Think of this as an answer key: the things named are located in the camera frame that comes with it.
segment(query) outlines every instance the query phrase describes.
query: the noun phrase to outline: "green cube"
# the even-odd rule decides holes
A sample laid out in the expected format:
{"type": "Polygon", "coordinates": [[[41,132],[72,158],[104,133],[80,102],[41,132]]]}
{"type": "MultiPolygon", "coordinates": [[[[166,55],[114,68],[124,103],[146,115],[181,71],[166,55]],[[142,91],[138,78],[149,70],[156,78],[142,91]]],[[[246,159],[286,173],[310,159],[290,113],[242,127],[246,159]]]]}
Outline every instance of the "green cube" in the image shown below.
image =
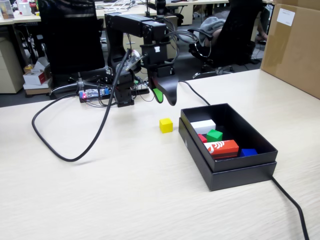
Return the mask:
{"type": "Polygon", "coordinates": [[[222,132],[212,129],[206,134],[206,140],[208,143],[222,141],[222,132]]]}

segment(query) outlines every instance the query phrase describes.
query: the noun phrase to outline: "red block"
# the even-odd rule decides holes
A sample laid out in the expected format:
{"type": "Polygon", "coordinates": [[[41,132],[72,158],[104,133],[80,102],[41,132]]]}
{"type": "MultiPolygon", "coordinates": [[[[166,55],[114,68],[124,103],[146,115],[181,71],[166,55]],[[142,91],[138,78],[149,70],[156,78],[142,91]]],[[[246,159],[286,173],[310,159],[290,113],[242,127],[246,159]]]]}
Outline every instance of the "red block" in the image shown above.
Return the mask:
{"type": "Polygon", "coordinates": [[[204,145],[215,159],[236,157],[239,151],[234,140],[208,142],[204,145]]]}
{"type": "Polygon", "coordinates": [[[198,136],[199,136],[201,142],[203,142],[203,143],[207,142],[207,139],[204,136],[202,136],[202,134],[198,134],[198,136]]]}

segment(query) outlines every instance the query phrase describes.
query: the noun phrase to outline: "person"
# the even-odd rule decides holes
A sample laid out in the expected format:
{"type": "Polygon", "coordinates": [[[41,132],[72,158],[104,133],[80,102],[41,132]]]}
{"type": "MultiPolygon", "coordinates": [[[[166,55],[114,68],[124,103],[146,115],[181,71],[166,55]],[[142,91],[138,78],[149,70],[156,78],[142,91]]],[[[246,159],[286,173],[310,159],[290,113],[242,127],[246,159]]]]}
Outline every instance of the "person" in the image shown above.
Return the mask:
{"type": "MultiPolygon", "coordinates": [[[[200,26],[200,29],[206,33],[212,34],[213,39],[209,41],[204,34],[199,35],[199,42],[203,47],[214,46],[219,38],[224,23],[229,15],[230,11],[225,10],[214,14],[214,16],[208,17],[200,26]]],[[[257,26],[258,35],[255,37],[256,42],[267,41],[268,35],[266,30],[269,23],[270,12],[268,9],[263,8],[260,14],[260,21],[257,26]]]]}

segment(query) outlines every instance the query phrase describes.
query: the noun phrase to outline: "blue block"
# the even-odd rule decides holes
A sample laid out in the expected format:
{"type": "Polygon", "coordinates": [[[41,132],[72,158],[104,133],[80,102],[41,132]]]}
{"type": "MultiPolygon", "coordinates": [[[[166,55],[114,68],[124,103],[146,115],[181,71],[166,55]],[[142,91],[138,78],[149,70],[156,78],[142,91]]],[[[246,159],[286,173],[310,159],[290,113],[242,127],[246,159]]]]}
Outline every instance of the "blue block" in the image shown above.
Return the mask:
{"type": "Polygon", "coordinates": [[[257,151],[254,148],[244,148],[241,149],[240,157],[248,157],[252,155],[257,155],[257,151]]]}

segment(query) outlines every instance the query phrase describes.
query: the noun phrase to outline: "white logo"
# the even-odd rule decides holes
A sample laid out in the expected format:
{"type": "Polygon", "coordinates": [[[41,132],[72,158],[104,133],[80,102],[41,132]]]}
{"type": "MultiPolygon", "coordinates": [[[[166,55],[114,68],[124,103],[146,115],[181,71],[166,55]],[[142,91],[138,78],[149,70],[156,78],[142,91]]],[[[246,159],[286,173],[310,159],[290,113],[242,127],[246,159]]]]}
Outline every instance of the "white logo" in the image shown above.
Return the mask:
{"type": "Polygon", "coordinates": [[[224,141],[216,141],[216,142],[212,142],[211,146],[208,148],[208,151],[210,154],[212,154],[216,149],[222,148],[222,146],[225,145],[224,141]]]}

